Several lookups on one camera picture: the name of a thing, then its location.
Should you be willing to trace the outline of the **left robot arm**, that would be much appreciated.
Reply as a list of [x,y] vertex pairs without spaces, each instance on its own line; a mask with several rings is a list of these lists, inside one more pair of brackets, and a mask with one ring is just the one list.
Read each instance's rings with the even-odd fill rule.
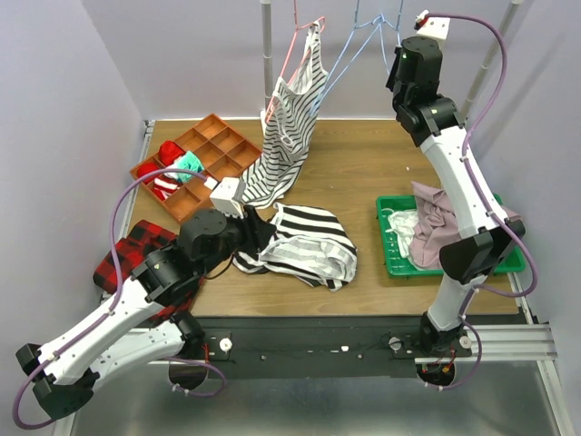
[[117,290],[68,332],[15,354],[51,421],[80,410],[108,380],[136,364],[202,354],[205,333],[178,308],[220,263],[237,252],[264,250],[276,228],[246,206],[240,217],[201,209],[173,241],[147,254]]

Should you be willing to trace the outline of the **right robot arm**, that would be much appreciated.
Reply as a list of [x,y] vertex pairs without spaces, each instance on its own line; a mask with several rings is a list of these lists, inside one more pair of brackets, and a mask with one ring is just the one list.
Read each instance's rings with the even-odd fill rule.
[[447,351],[459,337],[473,292],[525,233],[522,221],[507,215],[470,161],[457,106],[438,93],[442,60],[436,40],[408,37],[396,49],[386,84],[397,121],[435,169],[458,223],[460,239],[439,251],[444,275],[420,320],[418,345],[430,356]]

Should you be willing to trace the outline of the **wide-striped black white tank top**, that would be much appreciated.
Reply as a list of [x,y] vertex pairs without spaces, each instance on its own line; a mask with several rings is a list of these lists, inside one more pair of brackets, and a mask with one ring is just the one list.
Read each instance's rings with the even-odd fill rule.
[[275,233],[256,254],[237,253],[233,264],[247,274],[291,275],[310,287],[336,292],[351,283],[358,249],[337,216],[306,205],[275,203]]

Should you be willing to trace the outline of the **light blue wire hanger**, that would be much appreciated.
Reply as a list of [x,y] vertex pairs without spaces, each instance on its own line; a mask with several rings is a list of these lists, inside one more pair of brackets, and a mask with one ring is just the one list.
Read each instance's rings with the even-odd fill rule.
[[386,1],[379,13],[380,50],[386,73],[389,74],[394,57],[394,51],[401,41],[401,20],[404,0]]

